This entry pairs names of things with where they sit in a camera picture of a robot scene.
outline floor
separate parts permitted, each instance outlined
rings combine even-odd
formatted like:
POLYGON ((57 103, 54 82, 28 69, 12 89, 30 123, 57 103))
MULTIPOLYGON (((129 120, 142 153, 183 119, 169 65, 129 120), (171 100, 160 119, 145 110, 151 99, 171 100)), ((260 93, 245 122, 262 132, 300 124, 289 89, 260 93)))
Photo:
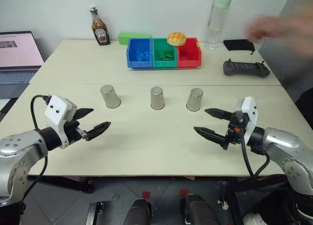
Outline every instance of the floor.
MULTIPOLYGON (((93 184, 96 188, 94 193, 84 194, 38 183, 26 198, 22 225, 85 225, 89 203, 98 201, 110 202, 106 225, 123 225, 132 203, 141 198, 143 192, 150 192, 147 201, 152 204, 153 225, 183 224, 179 202, 185 193, 202 196, 211 205, 221 225, 233 224, 230 211, 221 209, 217 204, 224 182, 183 178, 103 178, 93 181, 93 184)), ((245 199, 244 194, 238 200, 248 206, 245 213, 255 203, 245 199)))

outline sauce bottle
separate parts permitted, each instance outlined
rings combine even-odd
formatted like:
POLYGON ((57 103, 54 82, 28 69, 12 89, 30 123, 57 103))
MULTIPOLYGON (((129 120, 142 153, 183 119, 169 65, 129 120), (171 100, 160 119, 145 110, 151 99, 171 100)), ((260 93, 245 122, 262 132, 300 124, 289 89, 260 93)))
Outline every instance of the sauce bottle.
POLYGON ((89 8, 92 16, 91 28, 97 42, 99 45, 109 45, 110 36, 106 24, 100 19, 98 10, 94 4, 90 5, 89 8))

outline remote controller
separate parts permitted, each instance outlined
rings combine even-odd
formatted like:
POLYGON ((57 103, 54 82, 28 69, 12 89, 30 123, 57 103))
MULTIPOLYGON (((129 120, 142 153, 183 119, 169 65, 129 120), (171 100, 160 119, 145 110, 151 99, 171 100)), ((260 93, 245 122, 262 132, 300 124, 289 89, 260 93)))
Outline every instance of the remote controller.
POLYGON ((245 75, 254 75, 259 77, 267 77, 270 74, 270 71, 262 63, 238 63, 232 62, 231 59, 225 61, 223 64, 224 74, 226 76, 234 74, 245 74, 245 75))

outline clear plastic bottle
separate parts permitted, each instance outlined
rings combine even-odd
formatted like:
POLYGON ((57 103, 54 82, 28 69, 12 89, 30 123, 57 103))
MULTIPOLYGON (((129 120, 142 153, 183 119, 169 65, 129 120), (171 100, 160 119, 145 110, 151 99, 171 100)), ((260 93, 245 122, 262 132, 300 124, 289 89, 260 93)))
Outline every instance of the clear plastic bottle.
POLYGON ((208 50, 214 50, 226 20, 227 9, 231 0, 214 0, 211 17, 208 24, 208 32, 204 47, 208 50))

